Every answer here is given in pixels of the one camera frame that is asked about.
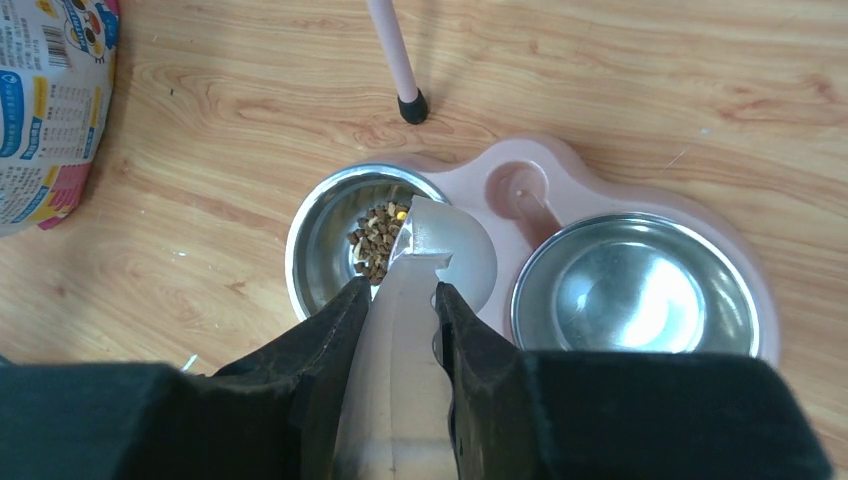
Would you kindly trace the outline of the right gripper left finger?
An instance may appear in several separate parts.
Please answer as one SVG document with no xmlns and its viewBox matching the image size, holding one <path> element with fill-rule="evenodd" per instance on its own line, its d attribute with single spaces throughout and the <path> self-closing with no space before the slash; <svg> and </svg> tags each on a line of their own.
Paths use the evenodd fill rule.
<svg viewBox="0 0 848 480">
<path fill-rule="evenodd" d="M 165 363 L 1 370 L 5 479 L 328 479 L 371 302 L 317 314 L 210 376 Z"/>
</svg>

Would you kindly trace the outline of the clear plastic scoop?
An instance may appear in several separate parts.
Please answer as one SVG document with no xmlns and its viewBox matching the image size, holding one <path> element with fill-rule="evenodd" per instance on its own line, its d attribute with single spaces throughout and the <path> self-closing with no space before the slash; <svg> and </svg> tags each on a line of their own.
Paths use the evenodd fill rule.
<svg viewBox="0 0 848 480">
<path fill-rule="evenodd" d="M 455 479 L 453 395 L 439 364 L 439 282 L 479 312 L 496 283 L 497 255 L 469 213 L 416 196 L 371 302 L 347 382 L 335 479 Z"/>
</svg>

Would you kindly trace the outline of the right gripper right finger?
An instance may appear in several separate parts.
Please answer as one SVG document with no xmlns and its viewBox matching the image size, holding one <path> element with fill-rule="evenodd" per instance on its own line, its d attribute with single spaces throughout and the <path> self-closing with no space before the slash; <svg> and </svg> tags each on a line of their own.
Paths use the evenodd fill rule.
<svg viewBox="0 0 848 480">
<path fill-rule="evenodd" d="M 449 434 L 462 479 L 828 479 L 767 363 L 690 353 L 524 351 L 439 283 Z"/>
</svg>

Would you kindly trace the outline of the pet food bag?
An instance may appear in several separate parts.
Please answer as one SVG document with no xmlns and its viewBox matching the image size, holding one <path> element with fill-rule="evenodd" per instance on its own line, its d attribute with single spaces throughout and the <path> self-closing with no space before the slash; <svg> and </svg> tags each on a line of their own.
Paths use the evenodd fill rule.
<svg viewBox="0 0 848 480">
<path fill-rule="evenodd" d="M 1 4 L 1 233 L 60 223 L 79 204 L 113 93 L 112 0 Z"/>
</svg>

